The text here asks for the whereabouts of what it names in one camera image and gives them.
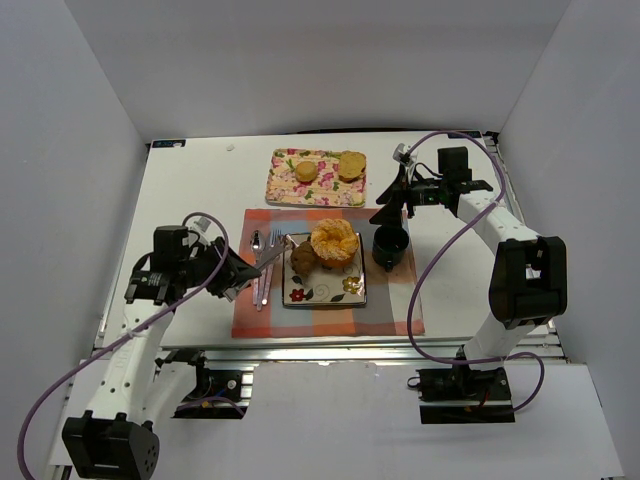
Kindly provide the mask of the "white plastic tongs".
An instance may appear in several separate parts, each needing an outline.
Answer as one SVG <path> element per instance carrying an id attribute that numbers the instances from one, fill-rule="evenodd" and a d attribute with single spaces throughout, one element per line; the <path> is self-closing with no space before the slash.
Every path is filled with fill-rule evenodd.
<path id="1" fill-rule="evenodd" d="M 258 279 L 269 265 L 273 264 L 286 251 L 292 250 L 295 246 L 295 242 L 289 235 L 281 236 L 276 241 L 275 246 L 269 246 L 262 252 L 260 259 L 257 260 L 254 265 L 249 266 L 246 264 L 239 269 L 239 274 L 236 276 L 234 282 L 224 291 L 224 297 L 230 302 L 234 301 L 239 293 L 248 288 L 254 279 Z"/>

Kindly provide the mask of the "dark brown bread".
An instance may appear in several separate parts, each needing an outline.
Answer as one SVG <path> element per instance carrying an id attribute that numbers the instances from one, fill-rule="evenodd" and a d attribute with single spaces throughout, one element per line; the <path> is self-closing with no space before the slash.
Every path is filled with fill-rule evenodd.
<path id="1" fill-rule="evenodd" d="M 317 256 L 309 241 L 304 241 L 295 247 L 290 255 L 293 271 L 300 276 L 308 276 L 317 265 Z"/>

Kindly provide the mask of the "orange bundt cake bread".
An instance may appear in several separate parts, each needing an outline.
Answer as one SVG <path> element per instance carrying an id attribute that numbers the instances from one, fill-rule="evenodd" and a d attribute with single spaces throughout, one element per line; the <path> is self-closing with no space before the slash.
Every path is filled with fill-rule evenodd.
<path id="1" fill-rule="evenodd" d="M 351 223 L 344 219 L 323 219 L 311 231 L 311 246 L 323 266 L 349 265 L 360 248 L 360 240 Z"/>

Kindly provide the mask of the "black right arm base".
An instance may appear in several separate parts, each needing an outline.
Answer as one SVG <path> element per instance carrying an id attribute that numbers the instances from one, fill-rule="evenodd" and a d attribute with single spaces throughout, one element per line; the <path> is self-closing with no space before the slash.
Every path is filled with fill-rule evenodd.
<path id="1" fill-rule="evenodd" d="M 479 371 L 468 366 L 417 370 L 407 387 L 419 398 L 426 425 L 514 423 L 512 395 L 503 367 Z"/>

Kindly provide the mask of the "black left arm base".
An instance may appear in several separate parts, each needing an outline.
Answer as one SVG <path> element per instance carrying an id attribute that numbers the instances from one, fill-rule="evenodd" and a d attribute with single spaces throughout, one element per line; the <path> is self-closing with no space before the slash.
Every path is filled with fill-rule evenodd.
<path id="1" fill-rule="evenodd" d="M 186 364 L 195 379 L 194 389 L 176 409 L 176 419 L 241 419 L 248 408 L 253 372 L 247 367 L 221 366 L 209 360 L 203 350 L 170 350 L 155 360 L 156 373 L 165 365 Z"/>

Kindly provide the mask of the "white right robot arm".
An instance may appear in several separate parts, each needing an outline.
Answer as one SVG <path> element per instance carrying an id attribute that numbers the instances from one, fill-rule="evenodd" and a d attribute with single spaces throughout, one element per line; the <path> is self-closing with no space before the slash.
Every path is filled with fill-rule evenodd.
<path id="1" fill-rule="evenodd" d="M 470 394 L 495 379 L 512 350 L 532 330 L 567 308 L 567 251 L 562 239 L 544 237 L 519 221 L 503 204 L 503 191 L 476 179 L 466 147 L 438 151 L 438 171 L 417 173 L 413 148 L 400 144 L 399 165 L 391 185 L 377 199 L 380 210 L 370 222 L 376 231 L 375 261 L 386 270 L 409 243 L 402 226 L 417 206 L 442 206 L 474 231 L 494 255 L 488 301 L 490 313 L 474 337 L 448 360 L 452 371 L 446 389 Z"/>

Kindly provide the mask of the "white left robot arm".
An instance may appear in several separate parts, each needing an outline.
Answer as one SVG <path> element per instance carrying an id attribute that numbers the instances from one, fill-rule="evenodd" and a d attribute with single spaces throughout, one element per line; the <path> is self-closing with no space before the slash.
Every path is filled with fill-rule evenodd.
<path id="1" fill-rule="evenodd" d="M 233 300 L 260 272 L 224 238 L 199 228 L 161 226 L 153 249 L 134 266 L 125 290 L 121 333 L 96 393 L 62 440 L 83 479 L 148 479 L 158 464 L 161 420 L 174 414 L 198 382 L 198 356 L 158 359 L 177 304 L 198 287 Z"/>

